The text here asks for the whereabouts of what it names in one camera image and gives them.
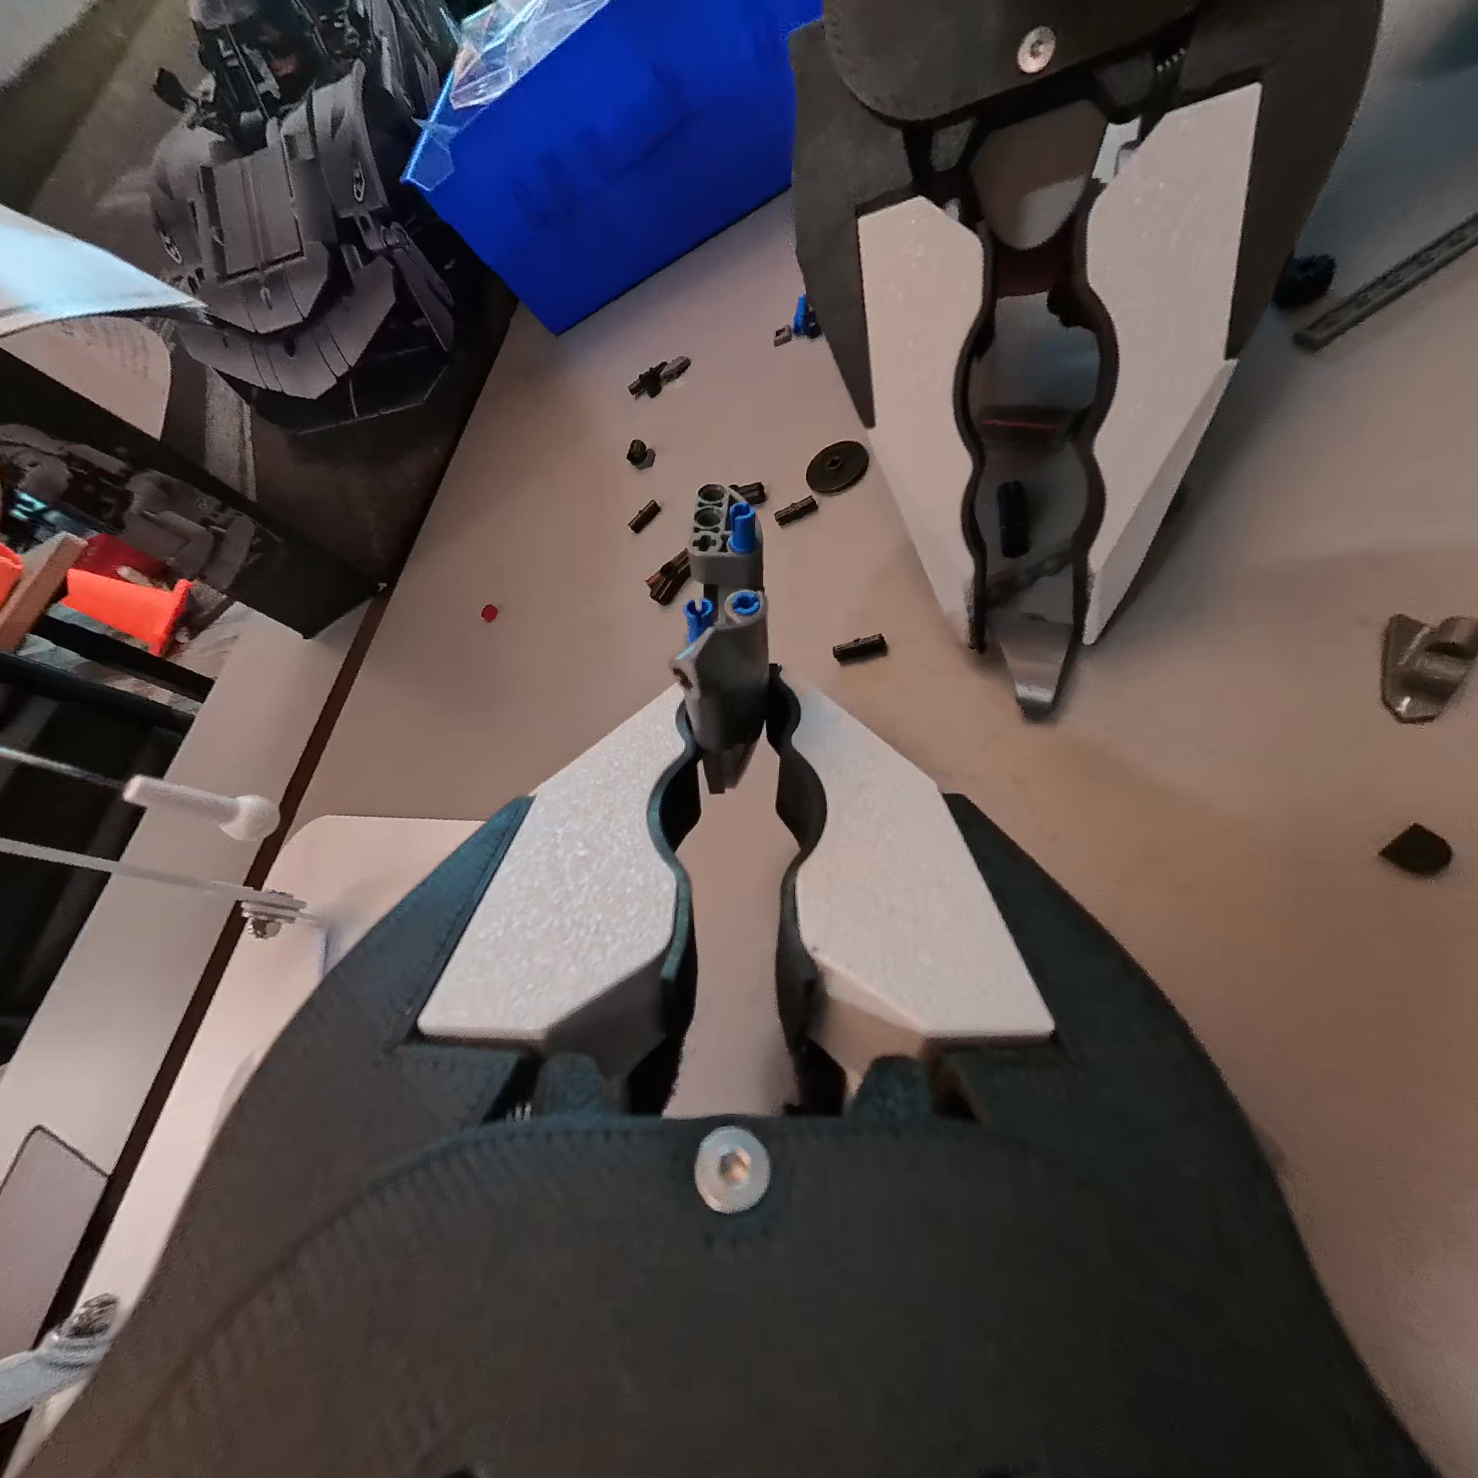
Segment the grey curved lego panel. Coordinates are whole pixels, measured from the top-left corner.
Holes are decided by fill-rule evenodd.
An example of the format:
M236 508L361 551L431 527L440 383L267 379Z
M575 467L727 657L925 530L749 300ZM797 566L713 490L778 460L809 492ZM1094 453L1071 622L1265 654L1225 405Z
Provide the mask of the grey curved lego panel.
M1073 625L1001 610L991 617L991 638L1010 678L1017 710L1031 724L1049 720L1066 692L1079 650Z

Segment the orange plastic object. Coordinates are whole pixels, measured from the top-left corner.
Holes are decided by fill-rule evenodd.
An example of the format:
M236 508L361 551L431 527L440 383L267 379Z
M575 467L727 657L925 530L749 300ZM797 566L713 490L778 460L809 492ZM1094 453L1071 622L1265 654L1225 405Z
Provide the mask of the orange plastic object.
M106 631L113 634L139 643L142 650L153 657L164 657L172 647L176 629L179 627L179 622L186 613L195 585L188 580L179 580L174 585L160 585L144 578L125 580L120 576L104 576L98 573L90 573L81 567L86 553L83 553L77 566L74 566L74 569L69 571L65 597L56 604L67 608L69 611L83 615L95 624L100 624ZM37 622L30 638L37 638L40 634L40 624L42 620Z

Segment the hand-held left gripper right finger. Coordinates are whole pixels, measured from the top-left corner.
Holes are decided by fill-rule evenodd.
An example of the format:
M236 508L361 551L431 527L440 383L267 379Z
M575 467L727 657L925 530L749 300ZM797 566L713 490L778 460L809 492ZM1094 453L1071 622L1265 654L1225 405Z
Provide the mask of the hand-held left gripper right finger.
M947 794L808 683L769 669L781 879L776 1000L802 1115L881 1060L1050 1042L1054 1020Z

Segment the clear plastic bags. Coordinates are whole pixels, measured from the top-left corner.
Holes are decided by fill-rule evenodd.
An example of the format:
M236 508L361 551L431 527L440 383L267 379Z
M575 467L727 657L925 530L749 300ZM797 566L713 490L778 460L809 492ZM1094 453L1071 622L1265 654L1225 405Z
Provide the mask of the clear plastic bags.
M436 120L470 122L510 98L563 105L623 92L653 57L651 22L646 4L489 4L461 25Z

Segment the grey triangular lego piece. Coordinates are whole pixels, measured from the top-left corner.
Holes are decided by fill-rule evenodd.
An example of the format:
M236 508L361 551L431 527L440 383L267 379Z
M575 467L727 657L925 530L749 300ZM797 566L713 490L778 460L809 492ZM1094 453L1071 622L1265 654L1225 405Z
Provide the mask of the grey triangular lego piece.
M1379 701L1402 726L1430 724L1462 690L1476 661L1476 618L1423 624L1395 615L1379 647Z

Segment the grey lego assembly blue pins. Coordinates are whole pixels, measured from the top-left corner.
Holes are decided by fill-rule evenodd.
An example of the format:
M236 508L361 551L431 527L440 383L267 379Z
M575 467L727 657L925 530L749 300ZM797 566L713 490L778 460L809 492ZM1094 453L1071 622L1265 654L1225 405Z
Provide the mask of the grey lego assembly blue pins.
M684 604L686 645L672 675L707 791L721 796L744 778L764 736L771 683L764 532L739 492L697 492L688 559L698 595Z

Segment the grey lego beam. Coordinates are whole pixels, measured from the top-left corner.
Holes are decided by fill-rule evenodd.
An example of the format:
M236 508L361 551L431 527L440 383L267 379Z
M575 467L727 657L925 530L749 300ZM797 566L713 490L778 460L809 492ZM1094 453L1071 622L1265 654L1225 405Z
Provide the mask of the grey lego beam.
M1351 296L1327 310L1321 317L1297 330L1291 344L1316 354L1371 321L1385 309L1399 303L1416 288L1430 282L1437 273L1455 265L1476 249L1476 214L1450 231L1409 254L1378 279L1358 288Z

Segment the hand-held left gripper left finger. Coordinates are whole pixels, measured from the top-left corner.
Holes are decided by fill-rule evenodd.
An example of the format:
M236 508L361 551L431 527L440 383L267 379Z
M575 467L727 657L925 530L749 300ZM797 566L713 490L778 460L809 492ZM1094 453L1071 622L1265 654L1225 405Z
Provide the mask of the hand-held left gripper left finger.
M537 787L419 1014L433 1042L584 1056L667 1109L697 1000L698 754L676 687Z

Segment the white instruction booklet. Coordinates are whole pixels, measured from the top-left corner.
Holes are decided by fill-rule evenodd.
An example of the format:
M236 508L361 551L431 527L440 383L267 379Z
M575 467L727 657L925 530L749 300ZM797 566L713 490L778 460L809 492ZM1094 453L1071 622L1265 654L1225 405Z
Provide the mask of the white instruction booklet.
M153 275L2 208L2 347L134 430L160 439L172 349L158 321L202 325L206 307Z

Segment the lego set box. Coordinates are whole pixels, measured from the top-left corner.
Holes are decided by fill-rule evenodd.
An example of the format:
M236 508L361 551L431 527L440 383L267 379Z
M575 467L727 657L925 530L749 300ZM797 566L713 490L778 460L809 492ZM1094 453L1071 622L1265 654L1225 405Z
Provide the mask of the lego set box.
M401 175L470 4L3 4L3 208L188 293L160 439L3 354L3 541L322 634L396 580L507 288Z

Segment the wooden book stand board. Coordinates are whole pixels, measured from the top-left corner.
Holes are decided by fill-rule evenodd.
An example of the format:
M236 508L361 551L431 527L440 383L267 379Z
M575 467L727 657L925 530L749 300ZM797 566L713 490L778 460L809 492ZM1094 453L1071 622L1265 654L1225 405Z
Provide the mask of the wooden book stand board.
M67 574L86 553L86 541L58 532L18 555L3 546L2 654L14 655L37 622L65 597Z

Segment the clear sticker sheet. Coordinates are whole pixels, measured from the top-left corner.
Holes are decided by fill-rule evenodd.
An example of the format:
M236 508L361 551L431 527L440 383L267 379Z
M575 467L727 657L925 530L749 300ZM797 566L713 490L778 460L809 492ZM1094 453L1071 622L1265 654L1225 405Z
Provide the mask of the clear sticker sheet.
M2 1357L33 1347L106 1192L107 1174L35 1127L2 1187Z

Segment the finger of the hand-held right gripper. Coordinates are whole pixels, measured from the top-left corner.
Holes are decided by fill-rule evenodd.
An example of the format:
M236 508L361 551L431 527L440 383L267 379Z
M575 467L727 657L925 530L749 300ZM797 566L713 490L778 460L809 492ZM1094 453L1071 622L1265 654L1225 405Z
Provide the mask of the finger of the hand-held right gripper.
M859 221L874 462L957 639L984 645L973 499L982 453L966 367L985 309L985 245L925 198Z
M1080 639L1126 599L1223 398L1251 147L1263 87L1168 112L1086 217L1086 286L1105 309L1114 388L1093 437L1101 520L1086 541Z

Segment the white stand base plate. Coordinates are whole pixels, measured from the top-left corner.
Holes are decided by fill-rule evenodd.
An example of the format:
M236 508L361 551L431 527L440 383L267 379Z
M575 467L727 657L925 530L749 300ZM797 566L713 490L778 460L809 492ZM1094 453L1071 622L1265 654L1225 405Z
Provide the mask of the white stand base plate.
M470 821L324 817L287 842L266 884L304 902L311 921L271 939L246 932L230 954L83 1289L118 1299L116 1333L271 1044L324 976L475 829Z

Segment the blue plastic bin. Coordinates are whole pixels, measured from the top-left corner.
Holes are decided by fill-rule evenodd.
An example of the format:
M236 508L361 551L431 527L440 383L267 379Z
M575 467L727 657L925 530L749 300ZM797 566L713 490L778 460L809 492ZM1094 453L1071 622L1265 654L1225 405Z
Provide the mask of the blue plastic bin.
M790 186L792 32L822 3L605 4L500 99L443 87L401 180L549 333Z

